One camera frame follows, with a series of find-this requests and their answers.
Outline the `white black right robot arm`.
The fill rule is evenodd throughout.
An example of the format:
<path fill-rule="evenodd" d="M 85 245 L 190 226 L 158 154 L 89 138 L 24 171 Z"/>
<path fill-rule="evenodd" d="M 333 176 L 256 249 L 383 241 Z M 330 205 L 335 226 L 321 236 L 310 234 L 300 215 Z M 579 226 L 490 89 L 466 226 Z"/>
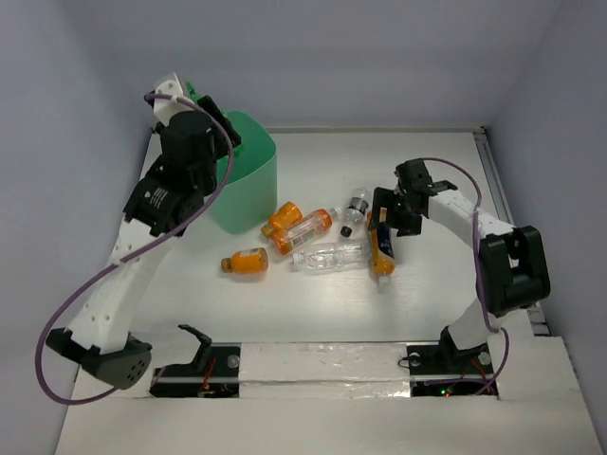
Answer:
<path fill-rule="evenodd" d="M 457 372 L 501 332 L 503 318 L 547 298 L 551 284 L 536 228 L 503 222 L 482 209 L 480 198 L 469 200 L 450 181 L 433 180 L 427 161 L 422 157 L 399 164 L 395 188 L 375 188 L 369 228 L 417 236 L 428 219 L 471 248 L 476 297 L 442 330 L 435 352 L 420 358 L 421 364 Z"/>

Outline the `small orange juice bottle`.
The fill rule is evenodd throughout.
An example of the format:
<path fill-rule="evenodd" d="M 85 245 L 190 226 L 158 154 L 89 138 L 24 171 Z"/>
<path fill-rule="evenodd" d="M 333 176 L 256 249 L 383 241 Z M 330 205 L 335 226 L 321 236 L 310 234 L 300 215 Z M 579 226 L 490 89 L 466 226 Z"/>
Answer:
<path fill-rule="evenodd" d="M 263 247 L 241 250 L 220 262 L 224 273 L 235 273 L 238 275 L 251 275 L 267 271 L 268 256 Z"/>

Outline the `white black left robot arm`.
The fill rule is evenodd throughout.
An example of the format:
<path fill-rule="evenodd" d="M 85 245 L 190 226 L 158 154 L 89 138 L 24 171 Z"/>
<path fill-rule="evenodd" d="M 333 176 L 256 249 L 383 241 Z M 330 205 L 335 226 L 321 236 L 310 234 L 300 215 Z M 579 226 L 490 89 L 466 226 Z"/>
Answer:
<path fill-rule="evenodd" d="M 169 115 L 156 125 L 160 155 L 129 196 L 107 266 L 61 305 L 39 337 L 35 372 L 44 391 L 44 348 L 111 392 L 138 383 L 152 347 L 130 332 L 136 310 L 165 256 L 229 181 L 241 137 L 210 96 L 150 92 L 144 98 L 157 114 Z"/>

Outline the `green Sprite plastic bottle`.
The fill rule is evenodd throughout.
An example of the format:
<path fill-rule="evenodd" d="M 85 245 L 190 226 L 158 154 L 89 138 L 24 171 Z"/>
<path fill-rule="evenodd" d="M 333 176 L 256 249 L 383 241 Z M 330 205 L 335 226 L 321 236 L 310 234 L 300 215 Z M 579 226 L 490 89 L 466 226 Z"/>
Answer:
<path fill-rule="evenodd" d="M 200 96 L 196 92 L 196 90 L 193 87 L 193 85 L 190 82 L 186 82 L 186 88 L 188 90 L 188 96 L 189 96 L 189 98 L 192 101 L 194 101 L 194 102 L 198 102 L 198 100 L 200 99 Z"/>

